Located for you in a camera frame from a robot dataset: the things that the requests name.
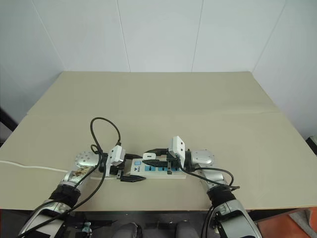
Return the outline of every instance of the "beige tabletop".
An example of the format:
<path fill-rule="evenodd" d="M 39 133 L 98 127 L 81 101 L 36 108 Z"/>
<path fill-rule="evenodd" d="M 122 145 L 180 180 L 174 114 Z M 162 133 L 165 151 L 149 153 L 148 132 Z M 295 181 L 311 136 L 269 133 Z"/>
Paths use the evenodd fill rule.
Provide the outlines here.
<path fill-rule="evenodd" d="M 127 153 L 166 148 L 179 135 L 187 148 L 209 149 L 231 171 L 246 209 L 317 205 L 317 158 L 249 72 L 64 72 L 0 149 L 0 160 L 68 170 L 90 149 L 89 123 L 106 117 Z M 114 129 L 96 122 L 105 151 Z M 34 209 L 63 173 L 0 163 L 0 208 Z M 82 197 L 97 186 L 90 180 Z M 206 210 L 199 179 L 107 180 L 79 210 Z"/>

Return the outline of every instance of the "orange floor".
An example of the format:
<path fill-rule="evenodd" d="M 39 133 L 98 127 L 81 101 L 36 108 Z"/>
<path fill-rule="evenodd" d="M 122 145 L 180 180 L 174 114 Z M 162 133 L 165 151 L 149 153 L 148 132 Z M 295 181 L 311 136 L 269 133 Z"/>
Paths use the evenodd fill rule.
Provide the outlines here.
<path fill-rule="evenodd" d="M 263 238 L 310 238 L 288 215 L 258 223 Z"/>

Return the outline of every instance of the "white power strip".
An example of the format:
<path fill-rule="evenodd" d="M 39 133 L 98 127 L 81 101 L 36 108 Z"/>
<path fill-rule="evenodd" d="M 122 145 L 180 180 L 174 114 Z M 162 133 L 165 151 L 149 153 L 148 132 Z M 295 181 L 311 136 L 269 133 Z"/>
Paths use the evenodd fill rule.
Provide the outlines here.
<path fill-rule="evenodd" d="M 167 174 L 167 168 L 152 167 L 142 162 L 143 159 L 133 159 L 131 164 L 131 175 L 139 175 L 147 179 L 185 179 L 186 174 L 179 169 L 172 169 L 172 174 Z"/>

